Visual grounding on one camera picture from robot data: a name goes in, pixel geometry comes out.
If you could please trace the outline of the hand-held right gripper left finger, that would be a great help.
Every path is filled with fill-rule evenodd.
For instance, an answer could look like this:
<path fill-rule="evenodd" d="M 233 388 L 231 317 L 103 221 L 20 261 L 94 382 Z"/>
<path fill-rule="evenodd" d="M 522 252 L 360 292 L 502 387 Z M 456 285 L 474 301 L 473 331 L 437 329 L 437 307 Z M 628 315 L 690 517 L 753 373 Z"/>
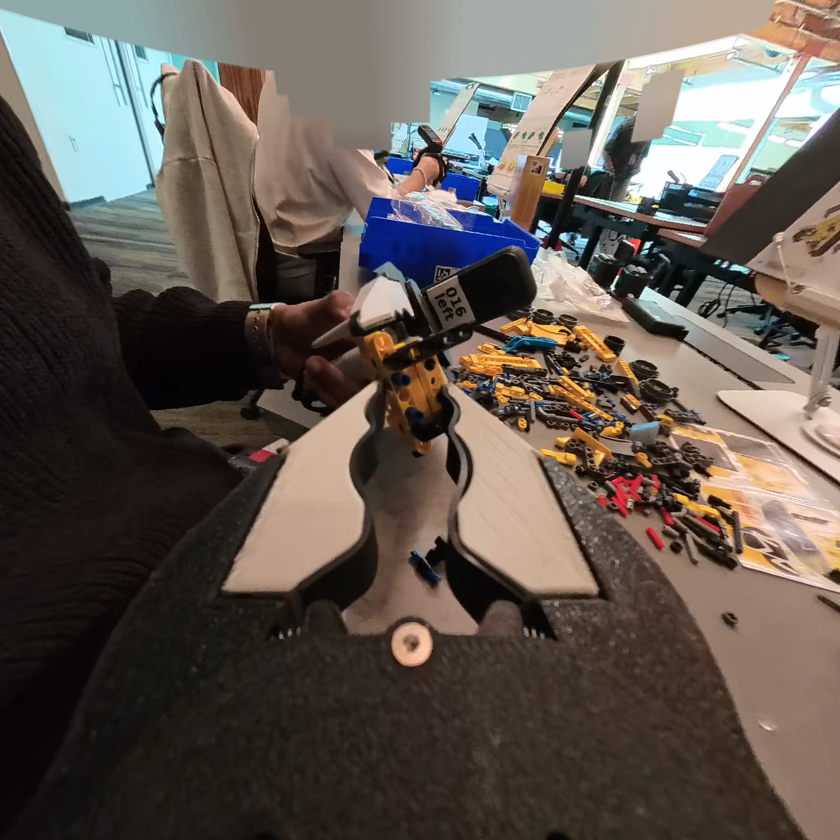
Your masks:
<path fill-rule="evenodd" d="M 372 526 L 366 447 L 383 416 L 382 385 L 373 382 L 287 448 L 224 593 L 302 599 L 363 548 Z"/>

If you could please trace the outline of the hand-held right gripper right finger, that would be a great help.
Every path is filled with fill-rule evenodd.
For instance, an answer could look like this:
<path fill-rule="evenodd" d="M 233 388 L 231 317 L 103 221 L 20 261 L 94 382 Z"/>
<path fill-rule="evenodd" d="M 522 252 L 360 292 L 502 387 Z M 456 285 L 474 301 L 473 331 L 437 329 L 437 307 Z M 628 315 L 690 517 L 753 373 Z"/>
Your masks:
<path fill-rule="evenodd" d="M 455 550 L 525 601 L 597 597 L 599 584 L 538 452 L 452 385 L 445 406 Z"/>

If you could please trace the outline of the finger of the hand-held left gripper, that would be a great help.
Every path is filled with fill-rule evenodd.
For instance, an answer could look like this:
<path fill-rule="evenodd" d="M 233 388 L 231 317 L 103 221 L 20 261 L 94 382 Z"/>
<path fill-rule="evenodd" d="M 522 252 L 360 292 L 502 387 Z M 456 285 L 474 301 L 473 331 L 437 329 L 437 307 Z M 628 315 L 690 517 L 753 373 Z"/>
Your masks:
<path fill-rule="evenodd" d="M 404 284 L 387 276 L 366 283 L 354 301 L 355 323 L 359 328 L 383 328 L 413 316 L 413 305 Z"/>
<path fill-rule="evenodd" d="M 311 349 L 320 350 L 336 343 L 362 338 L 393 324 L 397 320 L 399 320 L 398 315 L 394 313 L 386 313 L 383 316 L 367 319 L 362 319 L 359 313 L 354 313 L 350 318 L 317 337 L 311 343 Z"/>

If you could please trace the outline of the yellow toy brick assembly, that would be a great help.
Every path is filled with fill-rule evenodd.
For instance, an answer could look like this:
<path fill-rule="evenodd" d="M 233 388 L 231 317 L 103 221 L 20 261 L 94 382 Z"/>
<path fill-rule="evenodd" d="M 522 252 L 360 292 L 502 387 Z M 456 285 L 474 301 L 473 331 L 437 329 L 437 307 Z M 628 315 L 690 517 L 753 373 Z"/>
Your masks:
<path fill-rule="evenodd" d="M 427 454 L 445 431 L 438 394 L 448 378 L 440 356 L 464 339 L 462 333 L 451 329 L 397 340 L 382 329 L 361 340 L 361 358 L 384 386 L 387 424 L 402 435 L 416 458 Z"/>

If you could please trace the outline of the person's left forearm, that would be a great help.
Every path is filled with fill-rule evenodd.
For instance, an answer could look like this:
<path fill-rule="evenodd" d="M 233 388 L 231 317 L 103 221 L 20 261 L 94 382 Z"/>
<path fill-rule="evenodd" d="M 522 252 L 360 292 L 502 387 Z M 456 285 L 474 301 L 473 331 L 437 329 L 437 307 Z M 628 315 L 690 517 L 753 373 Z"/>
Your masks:
<path fill-rule="evenodd" d="M 249 304 L 217 303 L 189 287 L 111 299 L 122 358 L 147 407 L 241 400 L 260 385 L 245 336 Z"/>

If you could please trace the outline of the person's left hand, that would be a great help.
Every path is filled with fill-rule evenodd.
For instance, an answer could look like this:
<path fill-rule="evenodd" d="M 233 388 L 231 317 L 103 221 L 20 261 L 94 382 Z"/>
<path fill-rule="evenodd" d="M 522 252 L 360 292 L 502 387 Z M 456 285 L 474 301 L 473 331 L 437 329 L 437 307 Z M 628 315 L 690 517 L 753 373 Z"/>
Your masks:
<path fill-rule="evenodd" d="M 314 349 L 312 344 L 351 315 L 354 297 L 335 290 L 318 300 L 295 305 L 276 304 L 269 329 L 278 370 L 302 383 L 305 392 L 328 408 L 346 403 L 365 388 L 365 382 L 345 373 L 334 361 L 352 351 L 354 342 L 343 340 Z"/>

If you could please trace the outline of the blue plastic bin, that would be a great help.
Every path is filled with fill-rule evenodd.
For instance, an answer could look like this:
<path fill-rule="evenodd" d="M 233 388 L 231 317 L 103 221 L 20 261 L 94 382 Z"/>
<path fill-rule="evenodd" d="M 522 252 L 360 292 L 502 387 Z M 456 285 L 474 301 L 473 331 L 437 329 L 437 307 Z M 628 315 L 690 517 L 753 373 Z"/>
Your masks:
<path fill-rule="evenodd" d="M 409 202 L 373 198 L 364 220 L 360 268 L 374 274 L 390 263 L 405 278 L 427 287 L 505 247 L 522 248 L 530 263 L 538 254 L 539 240 L 508 219 L 456 208 L 448 213 L 456 227 L 426 224 Z"/>

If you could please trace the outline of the red and white object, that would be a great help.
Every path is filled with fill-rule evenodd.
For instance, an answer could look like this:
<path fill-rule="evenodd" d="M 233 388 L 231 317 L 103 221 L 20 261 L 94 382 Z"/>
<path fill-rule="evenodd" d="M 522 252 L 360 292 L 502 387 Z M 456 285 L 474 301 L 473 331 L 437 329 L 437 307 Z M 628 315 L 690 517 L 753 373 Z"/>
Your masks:
<path fill-rule="evenodd" d="M 224 448 L 227 462 L 242 476 L 255 472 L 265 462 L 285 454 L 290 441 L 280 438 L 260 447 L 255 445 L 230 445 Z"/>

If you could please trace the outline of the clear plastic bag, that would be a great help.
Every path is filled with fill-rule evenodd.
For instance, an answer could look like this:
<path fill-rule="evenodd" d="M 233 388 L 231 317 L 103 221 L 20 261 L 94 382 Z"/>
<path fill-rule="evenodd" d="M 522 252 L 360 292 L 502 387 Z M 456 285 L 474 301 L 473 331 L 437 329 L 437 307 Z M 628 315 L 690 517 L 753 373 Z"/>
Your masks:
<path fill-rule="evenodd" d="M 563 255 L 539 248 L 531 268 L 537 283 L 537 294 L 532 300 L 535 308 L 570 314 L 580 322 L 629 323 L 621 305 Z"/>

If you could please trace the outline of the clear plastic bags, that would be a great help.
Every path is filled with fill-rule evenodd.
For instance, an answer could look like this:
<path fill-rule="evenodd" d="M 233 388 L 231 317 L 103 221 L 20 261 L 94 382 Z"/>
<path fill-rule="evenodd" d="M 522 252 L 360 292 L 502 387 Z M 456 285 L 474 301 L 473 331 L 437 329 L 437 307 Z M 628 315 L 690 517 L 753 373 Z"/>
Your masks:
<path fill-rule="evenodd" d="M 462 203 L 454 191 L 435 189 L 393 198 L 385 218 L 393 222 L 462 231 L 466 229 L 467 217 L 483 215 L 485 208 L 482 205 Z"/>

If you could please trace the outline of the cardboard box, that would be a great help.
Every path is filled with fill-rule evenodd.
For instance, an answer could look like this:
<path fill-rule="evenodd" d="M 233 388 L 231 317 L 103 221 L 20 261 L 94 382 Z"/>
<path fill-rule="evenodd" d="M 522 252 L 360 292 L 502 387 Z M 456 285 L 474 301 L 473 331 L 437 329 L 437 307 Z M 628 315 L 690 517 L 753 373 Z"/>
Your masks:
<path fill-rule="evenodd" d="M 522 229 L 532 232 L 540 198 L 550 178 L 551 160 L 540 155 L 521 155 L 514 166 L 508 195 L 508 216 Z"/>

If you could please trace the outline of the black round object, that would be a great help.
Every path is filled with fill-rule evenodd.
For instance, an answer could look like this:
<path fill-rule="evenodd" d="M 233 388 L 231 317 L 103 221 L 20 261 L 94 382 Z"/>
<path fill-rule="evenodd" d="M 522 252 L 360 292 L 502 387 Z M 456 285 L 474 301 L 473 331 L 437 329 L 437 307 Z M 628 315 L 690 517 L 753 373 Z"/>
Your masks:
<path fill-rule="evenodd" d="M 620 259 L 601 252 L 591 259 L 587 273 L 598 287 L 609 291 L 623 268 L 624 263 Z"/>
<path fill-rule="evenodd" d="M 639 299 L 644 289 L 650 287 L 660 273 L 660 261 L 654 260 L 646 264 L 627 264 L 616 277 L 613 295 L 617 299 Z"/>

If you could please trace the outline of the pile of toy bricks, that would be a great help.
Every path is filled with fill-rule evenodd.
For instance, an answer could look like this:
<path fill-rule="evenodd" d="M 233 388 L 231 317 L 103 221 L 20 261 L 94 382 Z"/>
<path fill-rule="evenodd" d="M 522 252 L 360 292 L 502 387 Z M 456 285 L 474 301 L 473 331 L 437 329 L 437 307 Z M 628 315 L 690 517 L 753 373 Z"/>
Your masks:
<path fill-rule="evenodd" d="M 739 567 L 727 535 L 686 505 L 699 469 L 669 441 L 677 425 L 701 422 L 645 360 L 626 361 L 624 341 L 601 338 L 572 316 L 523 308 L 461 356 L 451 378 L 503 423 L 556 434 L 539 455 L 575 473 L 600 508 L 619 518 L 654 516 L 664 550 Z"/>

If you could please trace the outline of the black desk leg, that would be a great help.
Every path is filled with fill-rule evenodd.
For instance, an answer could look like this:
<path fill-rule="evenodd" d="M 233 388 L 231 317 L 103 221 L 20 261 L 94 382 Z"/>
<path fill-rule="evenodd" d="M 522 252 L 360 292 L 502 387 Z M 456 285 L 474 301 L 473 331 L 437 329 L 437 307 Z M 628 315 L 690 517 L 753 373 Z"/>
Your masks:
<path fill-rule="evenodd" d="M 571 221 L 574 199 L 583 185 L 590 165 L 596 163 L 602 155 L 623 95 L 620 81 L 627 69 L 627 63 L 627 59 L 617 61 L 610 65 L 606 72 L 601 92 L 595 103 L 590 128 L 567 133 L 563 138 L 560 163 L 570 175 L 549 235 L 543 241 L 544 247 L 551 253 L 556 250 L 560 235 Z"/>

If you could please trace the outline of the black hand-held device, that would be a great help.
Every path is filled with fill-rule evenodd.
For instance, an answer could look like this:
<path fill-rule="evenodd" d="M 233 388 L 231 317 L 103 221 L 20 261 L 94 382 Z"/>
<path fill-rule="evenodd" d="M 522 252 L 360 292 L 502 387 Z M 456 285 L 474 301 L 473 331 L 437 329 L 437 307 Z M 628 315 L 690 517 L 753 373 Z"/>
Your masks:
<path fill-rule="evenodd" d="M 446 174 L 448 173 L 448 162 L 444 156 L 444 144 L 437 133 L 428 125 L 420 124 L 417 127 L 417 133 L 421 141 L 423 141 L 423 148 L 417 153 L 413 169 L 420 170 L 425 177 L 425 185 L 439 187 Z M 435 171 L 426 173 L 423 170 L 423 161 L 431 161 L 434 163 Z"/>

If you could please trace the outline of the wooden desk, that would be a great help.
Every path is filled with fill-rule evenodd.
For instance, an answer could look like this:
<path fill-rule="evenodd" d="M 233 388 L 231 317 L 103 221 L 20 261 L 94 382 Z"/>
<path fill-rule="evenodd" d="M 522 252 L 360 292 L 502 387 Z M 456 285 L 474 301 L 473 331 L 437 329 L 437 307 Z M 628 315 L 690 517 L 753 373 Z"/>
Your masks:
<path fill-rule="evenodd" d="M 654 242 L 658 233 L 664 230 L 702 237 L 707 229 L 704 222 L 661 209 L 646 213 L 631 203 L 588 196 L 574 199 L 572 218 L 591 224 L 596 231 L 609 229 L 628 239 L 637 239 L 641 245 Z"/>

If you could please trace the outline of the black flat device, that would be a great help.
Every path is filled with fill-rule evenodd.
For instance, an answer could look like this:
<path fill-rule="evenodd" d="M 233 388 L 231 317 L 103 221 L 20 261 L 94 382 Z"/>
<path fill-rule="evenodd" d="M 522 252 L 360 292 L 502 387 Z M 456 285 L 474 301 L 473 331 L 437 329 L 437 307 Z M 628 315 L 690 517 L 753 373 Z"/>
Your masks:
<path fill-rule="evenodd" d="M 688 328 L 682 322 L 669 320 L 668 314 L 657 304 L 634 297 L 620 299 L 624 313 L 647 333 L 682 342 Z"/>

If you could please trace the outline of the beige jacket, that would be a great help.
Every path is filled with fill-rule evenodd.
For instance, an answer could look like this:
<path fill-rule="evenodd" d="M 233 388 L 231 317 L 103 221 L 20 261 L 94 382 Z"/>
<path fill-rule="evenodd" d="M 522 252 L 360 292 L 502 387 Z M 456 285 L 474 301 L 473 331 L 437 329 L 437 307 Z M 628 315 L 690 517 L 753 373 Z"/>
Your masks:
<path fill-rule="evenodd" d="M 162 66 L 163 155 L 156 201 L 182 272 L 216 302 L 256 302 L 258 132 L 199 60 Z"/>

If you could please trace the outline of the black desktop device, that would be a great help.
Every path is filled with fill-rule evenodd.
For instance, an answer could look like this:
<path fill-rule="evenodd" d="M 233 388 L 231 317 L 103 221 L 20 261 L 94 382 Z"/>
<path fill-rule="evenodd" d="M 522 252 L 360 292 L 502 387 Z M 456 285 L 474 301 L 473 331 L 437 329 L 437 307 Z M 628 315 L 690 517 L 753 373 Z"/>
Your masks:
<path fill-rule="evenodd" d="M 667 182 L 658 198 L 658 210 L 708 224 L 725 193 L 687 183 Z"/>

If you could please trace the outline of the yellow instruction booklet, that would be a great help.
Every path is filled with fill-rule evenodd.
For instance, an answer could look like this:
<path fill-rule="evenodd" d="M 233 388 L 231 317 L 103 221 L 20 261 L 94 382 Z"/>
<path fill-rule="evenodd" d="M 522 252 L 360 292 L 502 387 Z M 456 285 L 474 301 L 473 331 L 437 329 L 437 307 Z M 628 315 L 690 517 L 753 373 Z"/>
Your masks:
<path fill-rule="evenodd" d="M 670 443 L 699 469 L 686 505 L 728 537 L 741 566 L 839 593 L 838 510 L 774 443 L 677 425 Z"/>

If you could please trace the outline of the white stand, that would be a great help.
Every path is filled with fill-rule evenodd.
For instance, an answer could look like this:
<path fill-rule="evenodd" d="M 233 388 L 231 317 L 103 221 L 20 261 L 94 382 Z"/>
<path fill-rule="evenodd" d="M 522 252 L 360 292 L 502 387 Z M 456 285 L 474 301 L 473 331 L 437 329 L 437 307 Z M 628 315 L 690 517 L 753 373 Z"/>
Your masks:
<path fill-rule="evenodd" d="M 717 398 L 751 425 L 839 483 L 839 401 L 830 386 L 839 331 L 822 325 L 816 331 L 815 359 L 806 394 L 721 391 Z"/>

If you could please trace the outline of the black board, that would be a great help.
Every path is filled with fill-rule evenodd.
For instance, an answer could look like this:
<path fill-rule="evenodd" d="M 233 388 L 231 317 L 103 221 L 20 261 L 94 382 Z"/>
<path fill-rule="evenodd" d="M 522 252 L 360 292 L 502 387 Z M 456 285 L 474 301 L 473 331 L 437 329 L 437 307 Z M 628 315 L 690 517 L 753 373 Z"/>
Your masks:
<path fill-rule="evenodd" d="M 769 180 L 726 216 L 699 251 L 745 266 L 793 225 L 839 180 L 839 113 L 834 115 Z"/>

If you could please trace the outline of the printed instruction page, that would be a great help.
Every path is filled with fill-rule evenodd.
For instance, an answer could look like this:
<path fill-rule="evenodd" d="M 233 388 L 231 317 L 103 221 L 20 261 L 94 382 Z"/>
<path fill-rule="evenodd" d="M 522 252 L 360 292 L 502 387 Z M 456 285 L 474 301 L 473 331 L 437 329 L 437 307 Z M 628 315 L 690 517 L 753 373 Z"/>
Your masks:
<path fill-rule="evenodd" d="M 818 323 L 837 323 L 838 240 L 835 186 L 748 263 L 757 288 L 778 308 Z"/>

